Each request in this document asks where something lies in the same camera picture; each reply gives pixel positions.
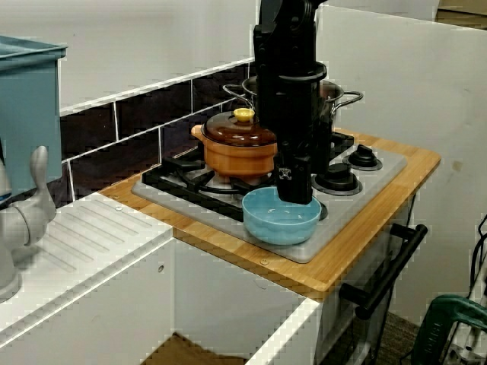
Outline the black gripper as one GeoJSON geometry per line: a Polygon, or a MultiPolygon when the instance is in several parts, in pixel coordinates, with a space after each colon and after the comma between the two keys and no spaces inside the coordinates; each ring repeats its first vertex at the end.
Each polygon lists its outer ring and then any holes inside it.
{"type": "Polygon", "coordinates": [[[257,77],[259,123],[277,138],[276,186],[284,202],[309,204],[311,173],[328,170],[330,121],[321,94],[323,79],[257,77]]]}

